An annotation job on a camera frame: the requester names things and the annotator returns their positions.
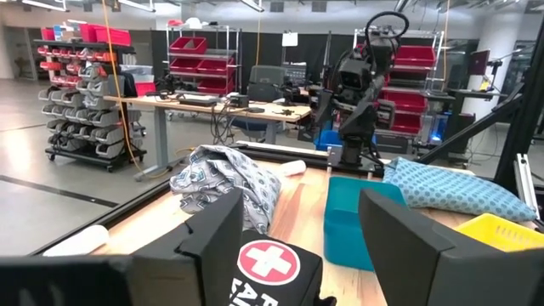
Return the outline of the grey office chair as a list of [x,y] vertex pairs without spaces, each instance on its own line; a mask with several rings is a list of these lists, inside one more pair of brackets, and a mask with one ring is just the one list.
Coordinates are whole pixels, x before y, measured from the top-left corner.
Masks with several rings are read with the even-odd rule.
[[[246,95],[251,102],[271,103],[283,98],[286,68],[272,65],[255,65],[250,72]],[[236,117],[232,125],[239,128],[248,138],[274,144],[278,122]]]

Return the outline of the black first aid kit pouch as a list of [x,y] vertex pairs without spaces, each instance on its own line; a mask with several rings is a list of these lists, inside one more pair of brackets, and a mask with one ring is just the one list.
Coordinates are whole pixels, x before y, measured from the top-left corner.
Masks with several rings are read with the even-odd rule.
[[322,275],[319,255],[245,230],[229,306],[337,306],[320,295]]

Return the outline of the wooden workbench with grey legs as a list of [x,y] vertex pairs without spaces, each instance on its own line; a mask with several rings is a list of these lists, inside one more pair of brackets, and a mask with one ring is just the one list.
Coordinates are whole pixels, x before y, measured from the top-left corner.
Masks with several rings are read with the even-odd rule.
[[247,108],[230,107],[226,98],[216,98],[206,95],[183,94],[187,98],[193,99],[219,99],[219,102],[214,107],[199,107],[192,105],[181,105],[177,100],[176,95],[169,95],[166,99],[160,99],[156,96],[144,96],[138,98],[119,98],[115,96],[105,96],[104,100],[115,101],[122,103],[122,106],[133,104],[135,106],[149,106],[154,109],[154,132],[156,140],[156,164],[142,170],[140,174],[136,174],[134,179],[142,181],[145,177],[149,178],[152,174],[159,174],[166,170],[171,170],[176,167],[183,159],[184,154],[180,157],[171,159],[171,151],[167,145],[167,116],[166,111],[188,111],[196,113],[206,113],[218,115],[223,112],[227,117],[241,117],[243,119],[258,119],[263,121],[273,122],[298,122],[310,115],[311,109],[309,106],[281,106],[274,103],[251,102],[249,107],[257,107],[263,109],[263,112],[250,112]]

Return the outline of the blue dotted folded cloth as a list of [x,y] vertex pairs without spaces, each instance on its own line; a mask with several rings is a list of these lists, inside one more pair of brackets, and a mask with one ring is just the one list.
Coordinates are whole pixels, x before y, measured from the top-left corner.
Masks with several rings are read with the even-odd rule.
[[498,184],[402,157],[384,166],[382,181],[397,186],[406,205],[412,208],[433,208],[475,216],[491,213],[517,223],[536,219],[533,209]]

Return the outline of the silver aluminium bar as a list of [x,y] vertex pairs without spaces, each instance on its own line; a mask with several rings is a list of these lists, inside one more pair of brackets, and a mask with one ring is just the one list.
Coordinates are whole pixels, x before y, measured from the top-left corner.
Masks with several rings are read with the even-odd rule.
[[535,186],[530,171],[529,158],[526,154],[518,153],[513,162],[515,182],[518,196],[540,218],[540,208],[536,200]]

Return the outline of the teal plastic tray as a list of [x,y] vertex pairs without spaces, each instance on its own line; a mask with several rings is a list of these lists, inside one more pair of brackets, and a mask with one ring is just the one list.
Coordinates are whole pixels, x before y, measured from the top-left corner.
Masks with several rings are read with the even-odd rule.
[[389,183],[333,176],[329,179],[324,213],[323,248],[327,261],[373,271],[360,225],[360,191],[370,189],[406,206],[400,188]]

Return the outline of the white gauze roll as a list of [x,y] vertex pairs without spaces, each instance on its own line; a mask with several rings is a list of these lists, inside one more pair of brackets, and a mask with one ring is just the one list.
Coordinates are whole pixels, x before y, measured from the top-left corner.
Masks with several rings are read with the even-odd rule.
[[279,173],[286,177],[304,173],[307,169],[303,160],[289,161],[279,166]]
[[86,255],[103,246],[110,239],[109,231],[102,225],[92,225],[78,234],[49,248],[45,257]]

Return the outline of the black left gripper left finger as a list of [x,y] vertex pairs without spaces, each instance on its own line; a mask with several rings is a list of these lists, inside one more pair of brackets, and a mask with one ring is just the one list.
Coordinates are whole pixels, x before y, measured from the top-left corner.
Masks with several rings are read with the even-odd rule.
[[235,188],[134,252],[132,306],[228,306],[242,223]]

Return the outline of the yellow plastic basket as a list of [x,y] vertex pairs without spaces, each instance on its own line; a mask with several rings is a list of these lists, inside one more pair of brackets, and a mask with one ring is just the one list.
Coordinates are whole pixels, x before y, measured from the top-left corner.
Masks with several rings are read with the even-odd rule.
[[544,234],[490,213],[458,225],[456,231],[504,252],[544,249]]

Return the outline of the black keyboard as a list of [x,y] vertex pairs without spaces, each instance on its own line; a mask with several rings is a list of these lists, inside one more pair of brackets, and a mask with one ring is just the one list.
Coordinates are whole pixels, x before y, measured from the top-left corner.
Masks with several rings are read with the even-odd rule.
[[176,100],[181,105],[192,105],[199,107],[214,107],[219,102],[219,99],[193,99],[185,96],[178,96]]

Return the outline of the maroon laptop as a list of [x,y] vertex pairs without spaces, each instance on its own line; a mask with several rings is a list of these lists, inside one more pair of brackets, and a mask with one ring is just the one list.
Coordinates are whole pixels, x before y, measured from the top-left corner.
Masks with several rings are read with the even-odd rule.
[[483,76],[486,74],[490,57],[490,50],[474,51],[470,54],[467,73],[469,76]]

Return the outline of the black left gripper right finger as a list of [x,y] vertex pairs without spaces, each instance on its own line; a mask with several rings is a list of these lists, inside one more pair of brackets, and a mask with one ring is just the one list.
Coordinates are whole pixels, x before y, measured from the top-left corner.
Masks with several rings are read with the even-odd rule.
[[388,306],[544,306],[544,249],[501,251],[370,189],[359,218]]

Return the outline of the grey patterned gown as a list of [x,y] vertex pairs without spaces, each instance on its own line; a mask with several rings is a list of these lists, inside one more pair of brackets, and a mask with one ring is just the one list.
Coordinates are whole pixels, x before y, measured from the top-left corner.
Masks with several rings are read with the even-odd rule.
[[234,188],[242,191],[243,228],[266,235],[280,197],[281,180],[238,150],[203,144],[189,155],[189,164],[169,180],[180,195],[180,209],[195,214]]

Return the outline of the blue plastic bin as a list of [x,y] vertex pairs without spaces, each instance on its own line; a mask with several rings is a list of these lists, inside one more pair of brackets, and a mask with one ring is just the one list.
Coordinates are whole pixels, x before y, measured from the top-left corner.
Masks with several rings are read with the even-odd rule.
[[[343,139],[336,130],[321,130],[319,135],[314,139],[314,146],[317,150],[327,151],[329,147],[343,147],[346,140],[354,142],[355,140],[359,140],[359,138],[348,136],[346,139]],[[369,152],[370,150],[376,149],[375,136],[371,138],[369,144],[362,142],[360,146],[361,152]]]

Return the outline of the bin rack cart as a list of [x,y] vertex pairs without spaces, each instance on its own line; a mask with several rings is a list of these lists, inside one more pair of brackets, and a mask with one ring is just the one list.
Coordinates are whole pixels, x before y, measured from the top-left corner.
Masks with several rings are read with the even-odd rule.
[[35,40],[50,85],[39,92],[50,132],[50,161],[66,157],[107,172],[143,161],[141,113],[105,96],[135,97],[138,86],[123,64],[135,54],[129,31],[96,24],[44,27]]

